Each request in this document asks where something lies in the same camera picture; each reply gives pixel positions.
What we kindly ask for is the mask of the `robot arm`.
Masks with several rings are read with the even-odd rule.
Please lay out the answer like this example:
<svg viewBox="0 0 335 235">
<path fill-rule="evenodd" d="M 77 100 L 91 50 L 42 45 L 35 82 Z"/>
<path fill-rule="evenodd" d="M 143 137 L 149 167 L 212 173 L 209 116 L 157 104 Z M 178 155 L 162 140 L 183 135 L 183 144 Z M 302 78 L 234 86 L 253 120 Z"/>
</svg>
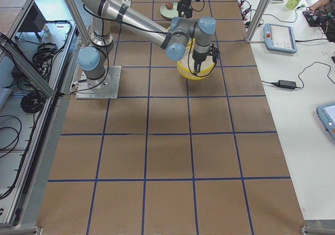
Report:
<svg viewBox="0 0 335 235">
<path fill-rule="evenodd" d="M 220 51 L 212 43 L 217 26 L 212 17 L 199 20 L 174 17 L 166 29 L 120 0 L 81 1 L 84 10 L 93 17 L 91 41 L 97 46 L 113 43 L 110 23 L 114 22 L 157 44 L 169 59 L 186 61 L 184 69 L 190 80 L 208 77 L 217 65 Z"/>
<path fill-rule="evenodd" d="M 200 0 L 179 0 L 177 2 L 177 12 L 178 16 L 185 18 L 192 18 L 193 15 L 193 8 L 192 8 L 192 1 L 199 2 Z"/>
</svg>

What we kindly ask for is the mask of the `person forearm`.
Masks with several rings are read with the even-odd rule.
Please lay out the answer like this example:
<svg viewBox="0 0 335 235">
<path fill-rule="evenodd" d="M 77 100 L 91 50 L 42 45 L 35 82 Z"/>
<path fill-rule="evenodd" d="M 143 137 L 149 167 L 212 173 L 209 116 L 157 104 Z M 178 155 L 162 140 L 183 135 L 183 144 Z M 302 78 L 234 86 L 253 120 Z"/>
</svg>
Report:
<svg viewBox="0 0 335 235">
<path fill-rule="evenodd" d="M 329 4 L 330 2 L 332 2 L 334 0 L 318 0 L 317 2 L 315 2 L 313 5 L 311 5 L 309 7 L 309 9 L 311 11 L 316 11 L 317 9 L 324 7 L 325 5 Z"/>
</svg>

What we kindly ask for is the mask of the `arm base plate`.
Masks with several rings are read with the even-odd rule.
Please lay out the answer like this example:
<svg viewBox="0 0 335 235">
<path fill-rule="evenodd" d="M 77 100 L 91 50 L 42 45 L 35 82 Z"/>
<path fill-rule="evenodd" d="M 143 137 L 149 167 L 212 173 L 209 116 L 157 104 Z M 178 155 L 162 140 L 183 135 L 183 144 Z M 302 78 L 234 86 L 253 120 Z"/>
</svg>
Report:
<svg viewBox="0 0 335 235">
<path fill-rule="evenodd" d="M 76 99 L 117 99 L 121 78 L 122 66 L 104 66 L 107 74 L 97 80 L 90 80 L 82 71 L 81 79 L 85 82 L 79 84 Z"/>
<path fill-rule="evenodd" d="M 120 0 L 123 4 L 126 4 L 127 6 L 131 6 L 131 0 Z"/>
</svg>

